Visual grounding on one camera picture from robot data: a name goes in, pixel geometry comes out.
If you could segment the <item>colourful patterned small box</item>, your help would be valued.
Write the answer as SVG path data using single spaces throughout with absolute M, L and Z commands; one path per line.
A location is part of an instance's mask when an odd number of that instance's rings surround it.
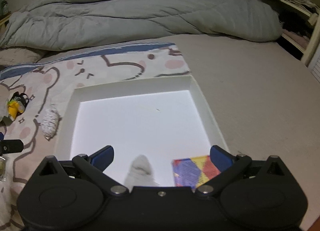
M 220 174 L 209 155 L 175 159 L 171 165 L 176 187 L 195 189 Z

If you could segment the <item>grey sock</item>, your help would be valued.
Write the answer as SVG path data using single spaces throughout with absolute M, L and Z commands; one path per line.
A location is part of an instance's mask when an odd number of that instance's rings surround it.
M 131 191 L 133 187 L 157 187 L 149 160 L 144 155 L 137 156 L 130 165 L 124 186 Z

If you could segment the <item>white shallow cardboard box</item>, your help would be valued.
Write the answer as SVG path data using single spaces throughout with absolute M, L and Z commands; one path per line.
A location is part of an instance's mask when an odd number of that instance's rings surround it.
M 76 88 L 59 125 L 55 156 L 68 160 L 110 145 L 105 174 L 123 183 L 132 161 L 148 158 L 154 178 L 172 187 L 175 159 L 227 149 L 217 121 L 193 76 L 146 78 Z

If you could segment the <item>cartoon bear print blanket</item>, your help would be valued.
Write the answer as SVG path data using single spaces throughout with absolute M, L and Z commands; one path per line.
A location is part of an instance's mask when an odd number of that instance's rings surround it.
M 16 199 L 30 176 L 56 147 L 56 138 L 45 137 L 41 122 L 53 108 L 64 122 L 67 103 L 75 88 L 189 74 L 182 53 L 173 43 L 135 43 L 61 53 L 35 64 L 12 66 L 1 72 L 1 98 L 14 93 L 29 98 L 25 112 L 9 126 L 2 126 L 5 139 L 20 139 L 24 149 L 1 161 L 1 230 L 19 230 L 23 223 Z

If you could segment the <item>beige fluffy pillow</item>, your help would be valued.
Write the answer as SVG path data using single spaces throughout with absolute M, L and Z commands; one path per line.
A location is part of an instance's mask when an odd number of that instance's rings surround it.
M 9 67 L 18 64 L 37 63 L 46 51 L 32 48 L 7 48 L 1 49 L 1 66 Z

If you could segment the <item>grey rumpled duvet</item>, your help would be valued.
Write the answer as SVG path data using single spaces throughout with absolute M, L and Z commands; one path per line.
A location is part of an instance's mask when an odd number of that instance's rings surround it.
M 259 0 L 39 0 L 11 15 L 1 47 L 66 51 L 179 34 L 269 42 L 281 33 Z

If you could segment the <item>cream bedside shelf unit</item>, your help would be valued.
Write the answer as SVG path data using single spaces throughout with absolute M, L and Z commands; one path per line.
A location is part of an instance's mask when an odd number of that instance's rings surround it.
M 282 28 L 276 42 L 308 66 L 319 45 L 319 0 L 260 0 L 278 14 Z

